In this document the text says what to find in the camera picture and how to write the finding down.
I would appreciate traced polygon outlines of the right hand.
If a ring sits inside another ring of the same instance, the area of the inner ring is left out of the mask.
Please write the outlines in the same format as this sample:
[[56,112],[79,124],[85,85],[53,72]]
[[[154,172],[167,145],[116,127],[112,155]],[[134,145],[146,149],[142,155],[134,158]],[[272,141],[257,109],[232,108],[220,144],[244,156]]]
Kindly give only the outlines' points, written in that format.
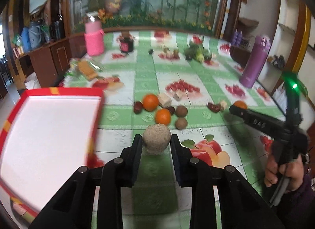
[[297,159],[292,160],[292,162],[279,166],[274,156],[269,154],[264,177],[264,183],[267,187],[271,187],[278,182],[278,173],[290,178],[290,183],[287,187],[288,191],[297,190],[302,185],[304,178],[304,164],[301,155]]

